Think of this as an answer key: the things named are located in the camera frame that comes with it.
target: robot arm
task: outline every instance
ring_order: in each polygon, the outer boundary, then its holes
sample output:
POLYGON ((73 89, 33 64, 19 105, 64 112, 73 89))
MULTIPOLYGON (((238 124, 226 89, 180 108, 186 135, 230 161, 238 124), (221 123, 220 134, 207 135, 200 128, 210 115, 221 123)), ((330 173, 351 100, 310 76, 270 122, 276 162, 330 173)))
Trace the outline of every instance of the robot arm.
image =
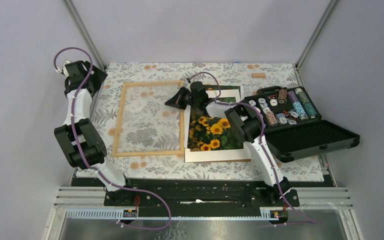
POLYGON ((262 172, 262 180, 265 184, 272 187, 274 193, 279 196, 274 173, 276 172, 282 192, 286 195, 291 190, 288 179, 276 165, 267 146, 266 136, 262 136, 260 144, 263 123, 254 109, 243 105, 217 104, 208 97, 204 85, 200 81, 192 82, 190 90, 182 87, 165 105, 178 109, 185 109, 187 105, 191 105, 206 116, 227 118, 235 137, 248 147, 251 160, 262 172))
POLYGON ((96 177, 105 184, 107 191, 112 192, 118 190, 118 188, 102 179, 101 175, 98 174, 98 171, 100 171, 111 183, 119 186, 125 186, 126 180, 110 162, 105 161, 104 157, 107 156, 107 148, 89 119, 92 98, 99 91, 102 83, 107 77, 105 72, 93 65, 91 66, 87 61, 66 61, 64 63, 63 74, 67 76, 64 92, 68 99, 68 111, 63 125, 55 128, 54 135, 68 163, 73 168, 79 167, 81 169, 87 169, 74 139, 71 127, 71 117, 75 92, 79 87, 79 84, 85 78, 88 72, 87 70, 91 67, 93 68, 92 70, 94 73, 90 75, 86 84, 83 85, 83 88, 79 91, 76 97, 74 106, 74 125, 81 148, 86 156, 87 163, 97 169, 95 171, 96 177))

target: open case lid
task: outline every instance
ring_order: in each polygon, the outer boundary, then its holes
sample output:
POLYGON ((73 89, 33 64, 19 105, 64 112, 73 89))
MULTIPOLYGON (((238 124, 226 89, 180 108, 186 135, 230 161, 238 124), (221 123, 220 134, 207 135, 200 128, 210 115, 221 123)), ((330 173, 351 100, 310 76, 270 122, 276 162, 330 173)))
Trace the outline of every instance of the open case lid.
POLYGON ((353 148, 360 143, 360 135, 327 120, 266 132, 265 138, 270 151, 284 163, 353 148))

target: orange dot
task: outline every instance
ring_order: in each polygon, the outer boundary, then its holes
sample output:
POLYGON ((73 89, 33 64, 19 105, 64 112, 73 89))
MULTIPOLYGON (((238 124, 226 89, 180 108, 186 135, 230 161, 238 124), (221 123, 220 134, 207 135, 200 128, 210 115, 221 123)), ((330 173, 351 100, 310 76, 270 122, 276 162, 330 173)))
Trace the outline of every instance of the orange dot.
POLYGON ((114 136, 114 134, 116 134, 116 129, 115 128, 111 128, 110 130, 108 130, 108 135, 114 136))
POLYGON ((130 168, 132 170, 137 170, 139 168, 139 163, 137 161, 134 161, 130 164, 130 168))

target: wooden block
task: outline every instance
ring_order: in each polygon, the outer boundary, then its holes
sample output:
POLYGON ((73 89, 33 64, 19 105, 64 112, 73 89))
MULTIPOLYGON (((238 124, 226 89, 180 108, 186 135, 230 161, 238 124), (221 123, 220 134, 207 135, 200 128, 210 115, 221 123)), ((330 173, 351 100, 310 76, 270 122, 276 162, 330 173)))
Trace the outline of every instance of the wooden block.
POLYGON ((252 73, 251 76, 253 79, 265 79, 266 78, 266 74, 264 72, 252 73))

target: stack of poker chips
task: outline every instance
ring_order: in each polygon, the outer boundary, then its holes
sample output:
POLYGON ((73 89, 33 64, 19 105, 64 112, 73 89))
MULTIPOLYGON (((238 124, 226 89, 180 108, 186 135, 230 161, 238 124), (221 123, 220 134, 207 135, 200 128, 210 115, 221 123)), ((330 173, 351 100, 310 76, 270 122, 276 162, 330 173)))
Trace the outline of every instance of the stack of poker chips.
POLYGON ((311 104, 306 93, 303 92, 303 90, 299 87, 295 89, 295 93, 296 93, 296 95, 298 95, 298 99, 299 99, 299 101, 301 101, 302 105, 304 106, 304 109, 307 112, 308 116, 312 119, 317 117, 316 110, 314 109, 313 105, 311 104))
POLYGON ((258 99, 259 106, 261 109, 267 108, 269 105, 267 104, 266 100, 262 97, 258 99))
POLYGON ((286 89, 285 88, 280 89, 279 94, 277 95, 277 102, 279 104, 286 103, 286 95, 287 95, 286 89))
POLYGON ((270 110, 268 106, 263 108, 262 112, 265 114, 269 126, 276 126, 278 124, 275 114, 270 110))
POLYGON ((295 95, 295 92, 288 91, 287 96, 289 97, 289 100, 292 102, 293 109, 295 109, 295 112, 298 113, 299 120, 309 119, 309 117, 306 114, 306 111, 304 110, 303 106, 298 100, 297 95, 295 95))

